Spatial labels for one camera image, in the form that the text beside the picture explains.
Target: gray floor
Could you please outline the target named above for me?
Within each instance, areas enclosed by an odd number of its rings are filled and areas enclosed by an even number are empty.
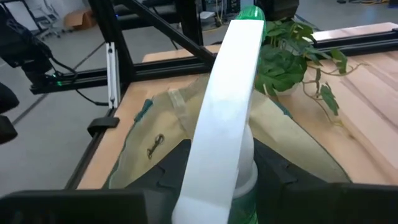
[[[342,5],[334,0],[301,1],[298,15],[323,30],[398,23],[398,9],[387,9],[386,5]],[[204,33],[205,44],[221,40],[225,31],[226,27],[222,27]],[[140,62],[145,54],[173,49],[169,39],[153,27],[124,31],[124,37],[135,62]],[[52,38],[46,43],[59,61],[74,66],[102,41],[96,27],[65,34],[61,39]],[[100,67],[105,67],[104,47],[78,70]],[[30,83],[19,68],[4,65],[0,74],[0,82],[10,87],[21,101],[18,108],[7,113],[13,121],[40,96],[32,95]],[[106,88],[82,92],[97,101],[106,101]],[[16,125],[17,139],[0,146],[0,195],[24,189],[62,189],[90,141],[86,127],[106,110],[74,91],[52,93],[44,98]]]

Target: pothos plant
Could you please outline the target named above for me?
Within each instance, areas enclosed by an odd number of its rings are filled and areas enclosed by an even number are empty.
[[[316,43],[313,37],[311,26],[295,21],[275,21],[267,23],[267,37],[269,43],[261,49],[261,63],[255,81],[255,88],[271,96],[276,96],[275,91],[286,91],[297,83],[302,83],[304,93],[315,100],[324,110],[320,101],[324,101],[338,115],[338,103],[327,83],[321,83],[321,75],[344,76],[356,68],[350,67],[347,71],[347,58],[338,49],[331,49],[330,55],[317,50],[312,43]],[[322,70],[321,59],[331,60],[336,69],[331,72]],[[307,69],[316,70],[316,77],[310,81],[304,81],[304,74]],[[305,91],[306,85],[315,85],[317,90],[314,94]]]

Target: wooden table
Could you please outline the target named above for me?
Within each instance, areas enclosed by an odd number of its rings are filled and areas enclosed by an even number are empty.
[[[317,32],[318,40],[347,37],[351,35],[370,34],[389,31],[398,27],[396,24],[383,23],[370,26],[352,27]],[[217,52],[219,46],[209,46]],[[186,50],[174,50],[148,54],[144,62],[188,57]],[[120,118],[117,128],[106,131],[93,156],[78,189],[98,189],[103,186],[122,148],[127,133],[134,122],[135,114],[140,112],[145,99],[166,91],[169,88],[187,86],[198,76],[167,78],[130,84],[115,117]],[[372,184],[393,184],[394,180],[386,175],[373,155],[371,155],[351,133],[341,127],[331,125],[317,104],[306,98],[301,91],[291,97],[281,98],[280,102],[290,111],[294,120],[312,135],[340,163],[353,182]]]

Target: green light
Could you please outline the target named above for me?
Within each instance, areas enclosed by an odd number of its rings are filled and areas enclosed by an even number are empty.
[[[60,81],[58,81],[58,82],[57,82],[57,85],[58,85],[58,86],[62,86],[62,83],[61,83]]]

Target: dark green fabric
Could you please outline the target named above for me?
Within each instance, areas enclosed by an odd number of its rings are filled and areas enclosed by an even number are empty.
[[[292,115],[289,113],[289,111],[280,103],[275,102],[274,103],[284,112],[285,115],[289,116],[290,118],[292,118]],[[134,128],[134,126],[144,117],[144,115],[148,112],[149,108],[154,104],[154,102],[150,99],[147,99],[144,102],[144,105],[142,106],[142,109],[140,112],[138,112],[138,114],[136,115],[136,117],[134,118],[134,124],[132,125],[132,128]],[[116,161],[115,165],[112,168],[111,173],[109,174],[108,178],[106,179],[105,184],[103,185],[103,189],[108,189],[109,188],[109,178],[111,177],[111,175],[116,171],[116,169],[118,168],[119,165],[119,158]]]
[[[141,111],[138,112],[138,114],[134,118],[134,124],[132,125],[132,128],[134,128],[134,126],[137,124],[137,122],[139,122],[144,117],[144,115],[148,112],[149,108],[153,104],[154,104],[154,102],[152,100],[149,100],[149,99],[145,100],[144,106],[142,106]],[[111,173],[108,175],[108,178],[106,179],[106,182],[103,185],[103,189],[108,189],[109,188],[109,179],[110,179],[111,175],[116,171],[118,166],[119,166],[119,158],[117,159],[115,165],[113,166]]]

